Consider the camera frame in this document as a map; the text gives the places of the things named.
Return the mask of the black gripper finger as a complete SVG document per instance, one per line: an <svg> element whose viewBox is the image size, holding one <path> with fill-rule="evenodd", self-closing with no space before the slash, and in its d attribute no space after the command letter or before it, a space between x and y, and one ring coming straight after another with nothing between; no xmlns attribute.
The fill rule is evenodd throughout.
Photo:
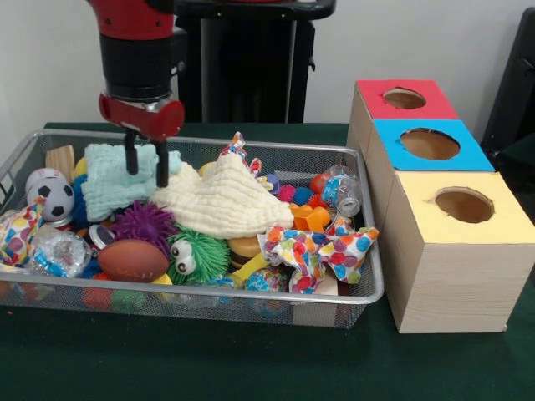
<svg viewBox="0 0 535 401"><path fill-rule="evenodd" d="M135 130L126 130L125 131L125 161L126 169L130 175L138 174L138 156L137 149L135 148L135 139L137 137L137 132Z"/></svg>
<svg viewBox="0 0 535 401"><path fill-rule="evenodd" d="M158 164L156 166L156 184L158 188L165 188L168 186L169 180L169 153L165 141L154 142L155 152L158 156Z"/></svg>

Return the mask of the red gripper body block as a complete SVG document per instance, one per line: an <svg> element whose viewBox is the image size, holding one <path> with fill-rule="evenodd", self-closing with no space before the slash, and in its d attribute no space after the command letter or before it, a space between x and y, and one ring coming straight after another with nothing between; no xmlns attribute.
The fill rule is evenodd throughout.
<svg viewBox="0 0 535 401"><path fill-rule="evenodd" d="M185 120L182 103L174 99L148 104L131 103L103 92L99 95L99 111L111 124L133 129L157 142L177 136Z"/></svg>

